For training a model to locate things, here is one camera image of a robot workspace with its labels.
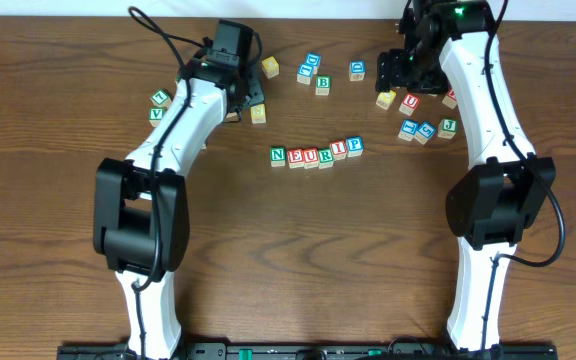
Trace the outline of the green R block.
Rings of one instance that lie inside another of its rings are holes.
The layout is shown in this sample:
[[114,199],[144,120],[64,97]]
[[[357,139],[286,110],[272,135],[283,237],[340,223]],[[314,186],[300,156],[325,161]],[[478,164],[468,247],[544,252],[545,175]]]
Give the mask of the green R block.
[[330,168],[334,165],[334,156],[330,148],[318,150],[319,168]]

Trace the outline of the blue P block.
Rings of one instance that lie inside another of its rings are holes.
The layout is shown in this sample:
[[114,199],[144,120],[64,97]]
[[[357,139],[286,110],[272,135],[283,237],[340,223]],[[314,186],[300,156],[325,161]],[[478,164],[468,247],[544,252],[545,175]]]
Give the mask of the blue P block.
[[346,139],[347,156],[348,157],[358,157],[361,156],[364,151],[363,140],[359,136],[349,137]]

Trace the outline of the red I block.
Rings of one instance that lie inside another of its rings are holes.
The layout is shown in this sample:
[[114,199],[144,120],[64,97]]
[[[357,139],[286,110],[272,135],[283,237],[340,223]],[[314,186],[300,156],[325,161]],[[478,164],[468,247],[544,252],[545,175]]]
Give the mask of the red I block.
[[329,144],[329,148],[335,161],[344,160],[347,157],[347,147],[345,140],[333,141]]

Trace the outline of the red E block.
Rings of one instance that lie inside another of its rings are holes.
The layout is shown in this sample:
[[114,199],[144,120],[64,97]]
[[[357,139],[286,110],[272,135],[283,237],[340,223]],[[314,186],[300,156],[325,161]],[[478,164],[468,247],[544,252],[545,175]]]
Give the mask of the red E block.
[[303,150],[300,148],[288,150],[287,161],[290,169],[302,168],[305,164]]

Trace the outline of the yellow S block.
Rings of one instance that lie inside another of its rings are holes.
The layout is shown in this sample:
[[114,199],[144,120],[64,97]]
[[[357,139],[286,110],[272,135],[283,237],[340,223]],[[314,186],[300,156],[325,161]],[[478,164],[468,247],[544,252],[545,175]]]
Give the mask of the yellow S block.
[[267,121],[264,104],[258,104],[250,108],[251,121],[253,124],[264,124]]

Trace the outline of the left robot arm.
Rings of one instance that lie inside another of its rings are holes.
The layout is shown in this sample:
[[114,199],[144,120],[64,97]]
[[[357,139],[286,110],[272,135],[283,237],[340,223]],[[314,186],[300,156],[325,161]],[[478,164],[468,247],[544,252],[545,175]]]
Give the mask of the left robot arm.
[[212,131],[264,100],[252,28],[220,20],[213,39],[181,62],[173,96],[152,100],[163,116],[125,159],[104,159],[95,178],[94,250],[119,280],[131,334],[125,356],[171,359],[182,338],[174,273],[189,241],[186,177]]

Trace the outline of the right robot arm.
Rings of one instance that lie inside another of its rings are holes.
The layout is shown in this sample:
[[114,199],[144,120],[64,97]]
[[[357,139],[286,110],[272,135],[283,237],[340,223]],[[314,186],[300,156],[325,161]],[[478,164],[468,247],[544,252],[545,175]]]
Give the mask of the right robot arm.
[[[543,268],[565,245],[565,222],[551,186],[554,162],[540,157],[516,116],[505,82],[498,30],[502,12],[486,1],[411,1],[403,11],[401,49],[377,58],[375,88],[456,98],[468,148],[468,171],[447,193],[446,217],[459,248],[455,299],[445,356],[527,359],[533,346],[504,346],[498,318],[508,267]],[[516,254],[545,201],[557,221],[554,253],[542,261]]]

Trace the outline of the green N block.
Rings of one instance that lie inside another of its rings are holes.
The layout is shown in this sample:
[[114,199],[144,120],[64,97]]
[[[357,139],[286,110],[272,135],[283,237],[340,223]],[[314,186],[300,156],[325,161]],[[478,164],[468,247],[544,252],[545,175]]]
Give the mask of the green N block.
[[284,147],[271,147],[270,163],[272,167],[284,167],[286,165],[286,149]]

